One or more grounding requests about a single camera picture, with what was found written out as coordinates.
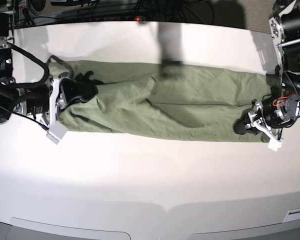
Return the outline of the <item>green T-shirt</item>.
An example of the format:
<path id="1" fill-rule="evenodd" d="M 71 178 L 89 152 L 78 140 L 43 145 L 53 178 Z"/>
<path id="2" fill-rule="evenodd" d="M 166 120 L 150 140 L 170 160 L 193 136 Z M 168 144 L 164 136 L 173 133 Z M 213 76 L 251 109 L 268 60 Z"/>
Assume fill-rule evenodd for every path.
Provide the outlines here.
<path id="1" fill-rule="evenodd" d="M 280 87 L 274 74 L 238 72 L 197 65 L 51 62 L 57 77 L 72 72 L 97 94 L 61 111 L 73 132 L 132 134 L 205 142 L 267 142 L 263 134 L 237 134 L 235 123 L 257 100 L 270 100 Z"/>

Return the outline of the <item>black power strip red light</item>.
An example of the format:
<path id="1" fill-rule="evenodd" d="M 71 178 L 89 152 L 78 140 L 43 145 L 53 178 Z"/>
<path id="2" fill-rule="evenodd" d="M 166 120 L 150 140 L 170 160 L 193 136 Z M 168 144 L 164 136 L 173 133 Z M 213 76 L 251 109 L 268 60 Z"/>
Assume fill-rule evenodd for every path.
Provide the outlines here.
<path id="1" fill-rule="evenodd" d="M 95 17 L 90 19 L 90 22 L 113 22 L 113 21 L 135 21 L 135 22 L 142 22 L 142 21 L 150 21 L 151 18 L 147 15 L 138 15 L 138 16 L 108 16 L 108 17 Z"/>

